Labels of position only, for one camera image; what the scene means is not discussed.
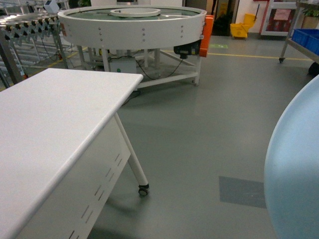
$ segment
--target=yellow mop bucket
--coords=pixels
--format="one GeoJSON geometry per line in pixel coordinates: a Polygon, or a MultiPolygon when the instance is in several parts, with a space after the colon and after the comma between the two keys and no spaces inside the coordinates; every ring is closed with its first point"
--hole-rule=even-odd
{"type": "Polygon", "coordinates": [[[254,26],[257,13],[258,13],[259,5],[257,7],[256,14],[246,13],[244,17],[244,23],[232,23],[230,24],[230,32],[233,37],[241,37],[247,38],[248,37],[248,30],[254,26]]]}
{"type": "Polygon", "coordinates": [[[251,28],[251,25],[246,25],[243,23],[232,23],[230,24],[230,32],[233,37],[248,37],[248,30],[251,28]]]}

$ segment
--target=orange panel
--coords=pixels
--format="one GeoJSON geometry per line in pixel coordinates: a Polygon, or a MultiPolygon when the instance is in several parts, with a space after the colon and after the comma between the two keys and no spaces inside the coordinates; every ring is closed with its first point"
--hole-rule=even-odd
{"type": "Polygon", "coordinates": [[[211,32],[213,30],[213,23],[214,23],[214,16],[213,15],[207,15],[205,18],[205,26],[203,28],[203,36],[204,38],[201,41],[200,44],[200,51],[199,55],[201,57],[206,57],[208,48],[209,48],[209,41],[210,41],[210,36],[211,32]]]}

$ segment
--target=yellow floor line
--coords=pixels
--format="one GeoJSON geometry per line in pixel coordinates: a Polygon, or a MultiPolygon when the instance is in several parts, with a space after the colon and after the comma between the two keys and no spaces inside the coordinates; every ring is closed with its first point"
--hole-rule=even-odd
{"type": "MultiPolygon", "coordinates": [[[[278,59],[278,56],[254,56],[254,55],[236,55],[236,54],[223,54],[223,53],[208,53],[208,55],[215,55],[215,56],[237,56],[237,57],[251,57],[251,58],[265,58],[265,59],[278,59]]],[[[312,61],[311,59],[307,58],[285,58],[286,60],[296,60],[296,61],[312,61]]]]}

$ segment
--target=ventilation slot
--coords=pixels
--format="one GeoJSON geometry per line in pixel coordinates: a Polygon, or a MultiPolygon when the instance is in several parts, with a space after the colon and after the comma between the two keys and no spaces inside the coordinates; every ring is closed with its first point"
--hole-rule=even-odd
{"type": "Polygon", "coordinates": [[[71,235],[69,236],[69,239],[71,239],[71,237],[73,236],[74,232],[75,232],[75,231],[73,231],[73,232],[71,233],[71,235]]]}
{"type": "Polygon", "coordinates": [[[101,193],[101,195],[100,195],[98,201],[101,199],[101,197],[102,197],[103,194],[104,194],[104,190],[103,190],[103,192],[101,193]]]}
{"type": "Polygon", "coordinates": [[[118,156],[116,157],[116,159],[115,159],[115,161],[114,162],[116,162],[116,160],[118,160],[118,158],[120,157],[120,154],[118,154],[118,156]]]}
{"type": "Polygon", "coordinates": [[[109,169],[108,173],[105,175],[105,177],[107,177],[109,175],[109,173],[111,172],[111,169],[109,169]]]}
{"type": "Polygon", "coordinates": [[[118,163],[118,166],[120,165],[120,163],[122,162],[122,160],[123,160],[123,159],[121,158],[120,162],[118,163]]]}
{"type": "Polygon", "coordinates": [[[81,219],[83,219],[84,215],[86,214],[86,211],[89,209],[89,206],[90,206],[90,205],[88,205],[88,206],[86,207],[86,209],[85,209],[84,213],[82,214],[81,219]]]}
{"type": "Polygon", "coordinates": [[[102,186],[102,185],[100,185],[100,186],[99,186],[99,188],[98,188],[98,190],[96,190],[96,192],[95,192],[94,196],[96,196],[96,195],[98,194],[98,192],[99,192],[99,190],[100,190],[101,186],[102,186]]]}
{"type": "Polygon", "coordinates": [[[112,176],[110,177],[109,182],[111,181],[111,179],[113,178],[113,176],[114,176],[114,173],[113,173],[112,176]]]}
{"type": "Polygon", "coordinates": [[[87,222],[89,221],[89,219],[90,219],[90,217],[92,216],[92,214],[93,214],[93,210],[92,210],[92,212],[90,213],[88,219],[85,221],[85,223],[87,223],[87,222]]]}

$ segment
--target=blue plastic crate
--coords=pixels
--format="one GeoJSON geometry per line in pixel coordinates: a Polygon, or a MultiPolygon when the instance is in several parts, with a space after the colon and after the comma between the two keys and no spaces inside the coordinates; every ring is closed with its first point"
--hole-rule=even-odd
{"type": "Polygon", "coordinates": [[[318,29],[295,29],[292,41],[306,47],[310,35],[319,35],[318,29]]]}
{"type": "Polygon", "coordinates": [[[319,55],[319,35],[309,36],[306,48],[319,55]]]}

